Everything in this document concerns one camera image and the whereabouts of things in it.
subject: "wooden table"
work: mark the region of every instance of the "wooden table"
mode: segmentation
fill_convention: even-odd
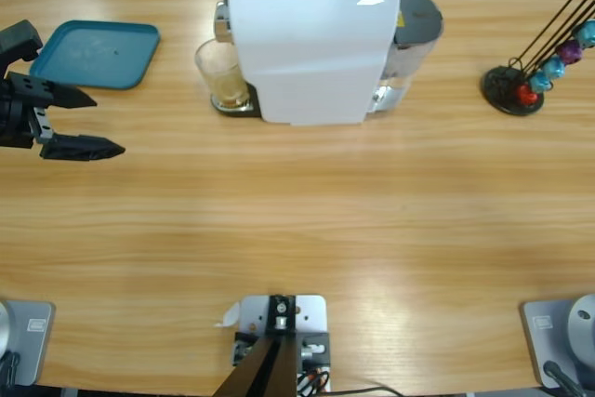
[[[534,386],[519,306],[595,283],[595,54],[537,115],[489,106],[480,76],[563,0],[435,0],[445,33],[403,104],[360,126],[218,115],[193,63],[216,0],[0,0],[46,41],[66,20],[156,25],[141,85],[51,110],[126,146],[96,163],[0,149],[0,295],[53,301],[41,382],[213,392],[249,294],[328,302],[336,390]],[[12,66],[26,71],[25,63]]]

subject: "teal tray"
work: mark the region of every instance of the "teal tray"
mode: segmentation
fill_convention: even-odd
[[[51,35],[29,73],[74,86],[131,88],[159,44],[152,25],[70,20]]]

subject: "label sticker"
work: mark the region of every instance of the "label sticker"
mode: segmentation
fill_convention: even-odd
[[[27,324],[27,332],[46,332],[46,321],[43,319],[31,319]]]
[[[549,315],[545,316],[534,316],[533,326],[535,329],[553,329],[554,325],[551,323]]]

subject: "blue capsule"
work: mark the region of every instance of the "blue capsule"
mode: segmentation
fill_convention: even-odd
[[[566,65],[558,55],[554,55],[541,66],[548,79],[558,79],[564,76]]]
[[[582,48],[595,46],[595,20],[589,19],[575,32],[575,38]]]
[[[534,93],[543,93],[551,90],[553,85],[545,73],[538,71],[529,78],[529,87],[531,87],[531,91]]]

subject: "black robotic gripper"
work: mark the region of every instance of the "black robotic gripper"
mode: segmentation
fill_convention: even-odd
[[[123,153],[125,148],[108,139],[61,135],[52,129],[46,114],[49,106],[97,106],[82,90],[13,72],[5,78],[8,65],[16,60],[34,60],[42,46],[28,20],[0,31],[0,146],[31,149],[35,140],[42,145],[42,158],[81,162]]]

